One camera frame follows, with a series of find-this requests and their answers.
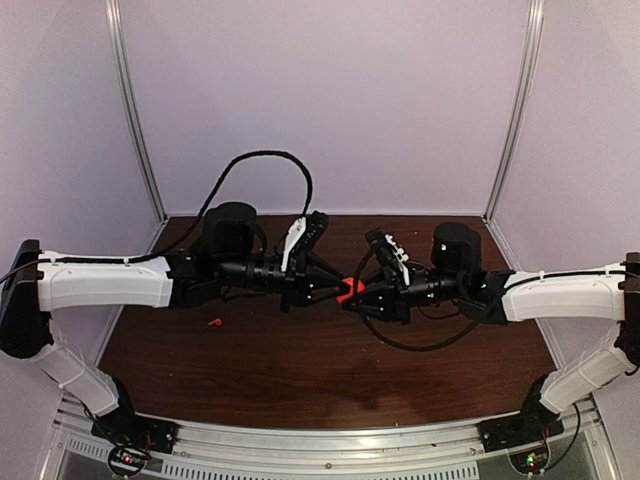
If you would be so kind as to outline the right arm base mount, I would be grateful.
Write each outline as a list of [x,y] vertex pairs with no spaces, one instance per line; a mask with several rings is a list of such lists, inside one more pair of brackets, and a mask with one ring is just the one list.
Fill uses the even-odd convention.
[[543,420],[539,416],[517,413],[488,419],[478,424],[478,432],[486,453],[511,449],[532,443],[543,443],[546,438],[564,432],[557,419]]

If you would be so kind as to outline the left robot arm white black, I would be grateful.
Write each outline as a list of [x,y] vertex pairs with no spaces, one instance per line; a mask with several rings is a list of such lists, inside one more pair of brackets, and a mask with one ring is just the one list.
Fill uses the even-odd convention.
[[201,236],[185,251],[82,258],[26,240],[1,290],[1,350],[38,364],[101,428],[133,444],[144,424],[126,387],[52,333],[52,312],[110,305],[187,309],[223,298],[229,287],[277,294],[284,312],[337,298],[349,291],[344,274],[313,252],[327,227],[327,215],[304,215],[289,227],[281,253],[256,251],[254,244],[267,239],[255,208],[226,202],[205,213]]

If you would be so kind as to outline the orange round case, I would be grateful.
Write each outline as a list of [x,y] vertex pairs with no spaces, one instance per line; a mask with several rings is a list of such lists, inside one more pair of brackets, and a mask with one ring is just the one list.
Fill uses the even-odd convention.
[[353,298],[366,289],[361,280],[356,281],[354,277],[345,277],[342,279],[340,294],[336,297],[336,301],[340,305],[344,305],[353,300]]

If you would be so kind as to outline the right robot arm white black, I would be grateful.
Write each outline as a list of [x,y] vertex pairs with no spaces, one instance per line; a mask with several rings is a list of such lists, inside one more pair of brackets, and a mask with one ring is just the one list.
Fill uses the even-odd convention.
[[380,230],[366,235],[367,258],[379,270],[347,279],[340,305],[373,319],[407,323],[414,308],[457,304],[472,326],[506,325],[538,318],[603,318],[614,326],[593,347],[531,386],[512,430],[530,442],[553,429],[577,400],[622,374],[639,369],[639,255],[596,269],[552,273],[489,271],[481,267],[481,237],[462,223],[433,232],[430,268],[410,261],[394,238]]

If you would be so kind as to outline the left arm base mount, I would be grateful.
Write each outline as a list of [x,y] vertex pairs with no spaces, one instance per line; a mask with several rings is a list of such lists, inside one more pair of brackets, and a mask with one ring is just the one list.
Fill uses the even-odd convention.
[[137,416],[131,425],[108,427],[104,422],[96,420],[91,427],[93,436],[143,453],[171,454],[177,433],[176,423],[145,416]]

